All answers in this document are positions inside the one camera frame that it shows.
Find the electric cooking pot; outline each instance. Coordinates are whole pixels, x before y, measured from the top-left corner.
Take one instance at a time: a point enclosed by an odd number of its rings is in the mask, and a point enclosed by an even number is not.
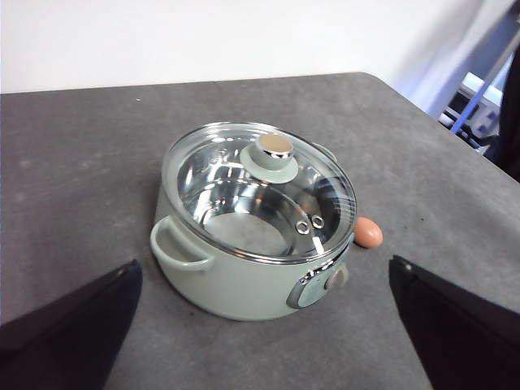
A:
[[[162,162],[150,243],[187,299],[273,319],[345,283],[356,198],[334,155],[260,123],[211,123]]]

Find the brown egg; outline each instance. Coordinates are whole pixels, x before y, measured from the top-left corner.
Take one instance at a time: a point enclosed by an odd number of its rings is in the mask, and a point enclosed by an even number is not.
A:
[[[365,248],[375,248],[383,244],[383,232],[374,221],[359,217],[354,227],[354,242]]]

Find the lid knob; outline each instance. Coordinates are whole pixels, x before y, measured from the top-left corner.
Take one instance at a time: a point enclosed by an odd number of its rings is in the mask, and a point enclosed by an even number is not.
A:
[[[262,134],[257,138],[251,158],[262,168],[279,171],[292,160],[293,143],[279,134]]]
[[[287,183],[298,173],[293,143],[280,134],[259,136],[240,152],[240,161],[251,175],[269,183]]]
[[[285,136],[262,134],[257,147],[272,158],[289,158],[293,155],[293,143]]]

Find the gray table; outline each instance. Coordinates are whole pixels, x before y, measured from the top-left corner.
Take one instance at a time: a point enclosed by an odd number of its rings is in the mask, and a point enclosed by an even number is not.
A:
[[[330,148],[385,234],[353,248],[344,288],[286,318],[207,314],[150,252],[165,150],[221,120]],[[107,389],[430,388],[388,287],[392,254],[520,311],[520,186],[367,74],[3,95],[2,195],[3,322],[142,261]]]

